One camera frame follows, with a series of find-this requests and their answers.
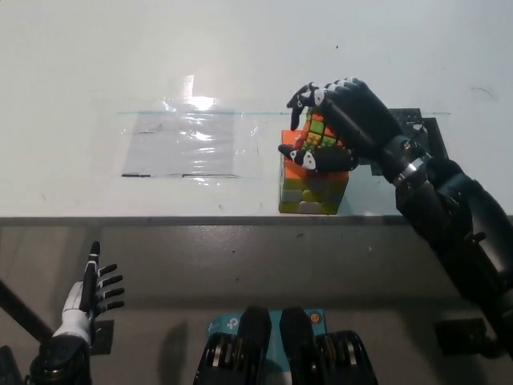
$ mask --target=black fingertip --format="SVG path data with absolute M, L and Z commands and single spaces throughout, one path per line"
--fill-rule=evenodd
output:
M 91 251 L 89 252 L 89 254 L 99 255 L 99 242 L 98 241 L 93 242 L 93 244 L 91 245 Z
M 116 275 L 115 277 L 110 277 L 107 279 L 104 279 L 103 281 L 100 281 L 99 288 L 103 288 L 105 286 L 114 285 L 115 283 L 118 283 L 123 280 L 123 275 Z
M 294 111 L 290 117 L 290 130 L 295 131 L 299 127 L 299 117 L 301 114 L 296 114 Z
M 105 299 L 107 299 L 107 298 L 114 297 L 116 295 L 121 295 L 124 292 L 125 292 L 125 289 L 123 287 L 120 287 L 119 289 L 113 289 L 113 290 L 106 291 L 103 296 Z
M 125 306 L 124 301 L 116 301 L 116 302 L 108 303 L 106 308 L 107 308 L 107 310 L 111 310 L 111 309 L 119 309 L 120 307 L 123 307 L 123 306 Z
M 98 275 L 99 277 L 102 277 L 104 276 L 105 274 L 109 274 L 109 273 L 112 273 L 114 270 L 116 270 L 118 268 L 118 266 L 116 264 L 114 265 L 109 265 L 109 266 L 105 266 L 103 268 L 101 268 L 98 272 Z
M 290 159 L 290 152 L 292 152 L 294 148 L 288 146 L 287 144 L 280 144 L 278 146 L 278 151 L 281 152 L 284 156 Z

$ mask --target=robotic hand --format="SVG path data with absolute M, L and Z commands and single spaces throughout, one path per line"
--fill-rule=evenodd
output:
M 429 242 L 459 293 L 481 308 L 513 358 L 513 226 L 497 201 L 454 161 L 430 157 L 404 136 L 381 100 L 358 79 L 307 84 L 287 106 L 292 129 L 305 107 L 315 107 L 343 138 L 346 154 L 381 166 L 396 188 L 399 212 Z M 319 163 L 317 151 L 279 149 L 305 168 L 311 169 L 305 160 Z
M 91 384 L 89 349 L 95 341 L 95 319 L 110 309 L 124 306 L 123 301 L 105 302 L 124 293 L 123 288 L 105 290 L 123 279 L 112 273 L 117 265 L 99 269 L 99 243 L 94 242 L 82 281 L 76 282 L 63 309 L 63 324 L 49 342 L 39 347 L 39 355 L 30 365 L 30 382 L 42 384 Z

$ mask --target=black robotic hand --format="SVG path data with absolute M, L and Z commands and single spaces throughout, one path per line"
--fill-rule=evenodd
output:
M 384 176 L 392 182 L 412 160 L 425 154 L 402 134 L 382 101 L 356 78 L 326 85 L 309 83 L 294 94 L 287 107 L 292 108 L 292 130 L 299 125 L 304 108 L 315 107 L 345 144 L 344 149 L 325 148 L 313 153 L 279 147 L 285 156 L 303 167 L 305 160 L 312 160 L 317 171 L 346 171 L 355 168 L 358 158 L 363 157 L 380 164 Z

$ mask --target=clear plastic sheet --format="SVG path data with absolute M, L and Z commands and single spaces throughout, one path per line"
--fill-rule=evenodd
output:
M 123 165 L 127 177 L 258 177 L 258 125 L 206 96 L 162 98 L 136 115 Z

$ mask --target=black bracket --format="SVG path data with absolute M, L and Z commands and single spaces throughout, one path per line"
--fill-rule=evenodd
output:
M 436 322 L 434 332 L 444 355 L 482 355 L 496 359 L 505 352 L 498 341 L 487 336 L 482 318 Z
M 114 320 L 95 322 L 95 342 L 89 350 L 91 355 L 109 355 L 114 339 Z

